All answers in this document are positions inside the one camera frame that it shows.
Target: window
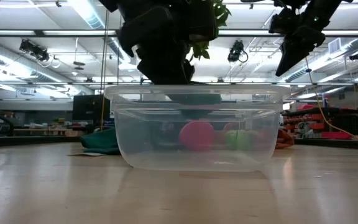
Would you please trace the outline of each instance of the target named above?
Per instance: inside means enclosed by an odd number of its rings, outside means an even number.
[[[343,100],[344,98],[345,98],[345,93],[340,93],[340,94],[339,94],[339,99],[340,99],[340,100]]]

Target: pipe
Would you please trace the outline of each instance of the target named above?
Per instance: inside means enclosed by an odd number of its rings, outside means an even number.
[[[334,59],[337,59],[339,57],[346,57],[348,55],[353,54],[357,50],[358,50],[358,38],[346,43],[344,47],[341,47],[341,51],[335,53],[334,55],[330,55],[329,49],[327,49],[324,52],[320,53],[318,56],[309,59],[309,67],[312,70],[317,70],[319,68],[322,68],[330,64],[331,62],[334,62]],[[308,74],[308,72],[306,72],[307,68],[308,67],[306,63],[299,63],[294,68],[285,72],[282,75],[283,78],[280,81],[292,82],[293,80]]]
[[[89,25],[92,29],[105,29],[106,25],[104,21],[99,17],[95,5],[90,0],[68,0],[73,9],[83,18],[83,20]],[[106,41],[103,38],[104,42],[107,42],[107,45],[110,49],[117,55],[121,63],[135,63],[135,58],[130,58],[121,48],[118,41],[115,38],[109,37]]]
[[[22,57],[4,47],[0,46],[0,63],[12,63],[14,62],[20,70],[30,71],[31,73],[37,73],[43,80],[51,80],[50,82],[72,82],[73,80],[55,73],[47,68],[43,68],[39,64]],[[85,86],[76,86],[78,90],[84,91],[87,94],[93,94],[93,92]]]

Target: green cloth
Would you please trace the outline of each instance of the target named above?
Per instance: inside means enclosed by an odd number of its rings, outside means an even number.
[[[106,155],[120,155],[116,129],[111,128],[80,137],[85,153],[95,152]]]

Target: green ball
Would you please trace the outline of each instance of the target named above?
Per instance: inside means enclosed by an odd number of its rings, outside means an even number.
[[[248,150],[251,148],[251,135],[244,130],[228,131],[225,134],[226,144],[233,150]]]

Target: plastic bin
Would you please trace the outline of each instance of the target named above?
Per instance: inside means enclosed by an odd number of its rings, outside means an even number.
[[[290,89],[261,85],[112,86],[119,149],[153,170],[252,171],[270,160]]]

